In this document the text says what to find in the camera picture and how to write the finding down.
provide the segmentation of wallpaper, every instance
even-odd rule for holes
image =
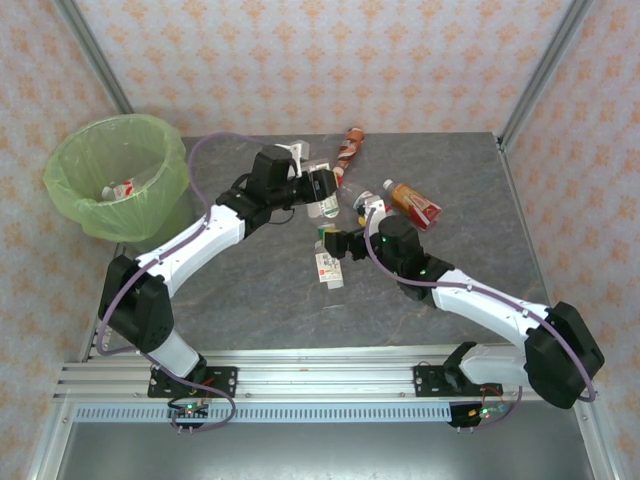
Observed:
[[[113,252],[56,211],[42,174],[66,135],[115,111],[52,1],[0,2],[0,46],[0,478],[21,480]]]
[[[79,0],[185,135],[500,133],[570,0]]]
[[[555,300],[583,313],[640,472],[640,4],[596,0],[509,155]]]

